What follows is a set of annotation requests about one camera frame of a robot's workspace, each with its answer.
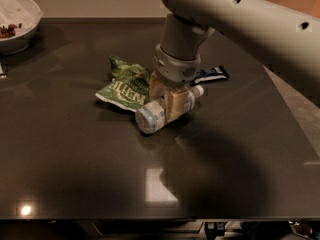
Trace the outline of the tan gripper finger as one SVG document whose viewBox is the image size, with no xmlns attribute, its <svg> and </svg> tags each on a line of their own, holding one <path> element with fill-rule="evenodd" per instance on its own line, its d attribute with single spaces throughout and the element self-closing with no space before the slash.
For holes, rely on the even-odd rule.
<svg viewBox="0 0 320 240">
<path fill-rule="evenodd" d="M 166 85 L 163 83 L 162 79 L 158 76 L 156 71 L 153 71 L 150 76 L 150 87 L 149 87 L 149 98 L 150 100 L 155 100 L 156 98 L 162 97 L 164 91 L 166 90 Z"/>
<path fill-rule="evenodd" d="M 187 87 L 169 88 L 164 91 L 166 118 L 168 122 L 178 119 L 184 111 L 189 90 Z"/>
</svg>

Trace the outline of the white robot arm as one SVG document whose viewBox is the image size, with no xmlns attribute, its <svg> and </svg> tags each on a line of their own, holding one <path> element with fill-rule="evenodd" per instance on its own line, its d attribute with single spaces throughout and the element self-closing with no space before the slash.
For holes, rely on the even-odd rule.
<svg viewBox="0 0 320 240">
<path fill-rule="evenodd" d="M 216 30 L 313 104 L 320 103 L 320 19 L 266 0 L 162 0 L 170 11 L 154 55 L 166 87 L 190 82 Z"/>
</svg>

